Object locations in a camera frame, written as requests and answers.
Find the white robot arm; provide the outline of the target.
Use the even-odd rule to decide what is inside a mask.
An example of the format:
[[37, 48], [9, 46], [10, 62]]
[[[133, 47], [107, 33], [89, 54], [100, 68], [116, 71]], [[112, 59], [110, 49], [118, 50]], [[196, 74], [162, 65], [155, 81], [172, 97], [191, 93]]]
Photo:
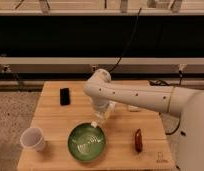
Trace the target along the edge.
[[204, 171], [204, 90], [115, 84], [107, 70], [98, 69], [85, 82], [84, 92], [99, 117], [110, 101], [179, 117], [176, 166], [179, 171]]

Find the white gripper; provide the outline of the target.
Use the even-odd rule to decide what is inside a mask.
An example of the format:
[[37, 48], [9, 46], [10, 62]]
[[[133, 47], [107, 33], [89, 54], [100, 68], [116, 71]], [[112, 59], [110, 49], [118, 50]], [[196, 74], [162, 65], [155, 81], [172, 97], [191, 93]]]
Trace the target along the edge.
[[116, 103], [114, 101], [109, 101], [106, 106], [97, 108], [95, 110], [95, 115], [100, 123], [106, 122], [110, 116], [115, 112]]

